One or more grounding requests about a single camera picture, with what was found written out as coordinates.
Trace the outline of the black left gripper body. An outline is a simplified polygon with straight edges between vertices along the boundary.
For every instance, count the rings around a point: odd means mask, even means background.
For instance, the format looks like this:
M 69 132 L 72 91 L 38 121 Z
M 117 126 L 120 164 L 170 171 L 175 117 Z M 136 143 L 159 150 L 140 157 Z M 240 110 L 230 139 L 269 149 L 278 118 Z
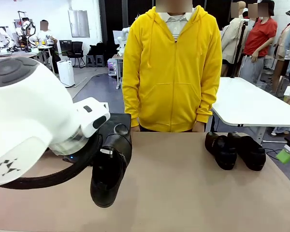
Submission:
M 62 160 L 72 165 L 92 166 L 93 157 L 95 156 L 95 146 L 86 144 L 76 153 L 63 156 Z

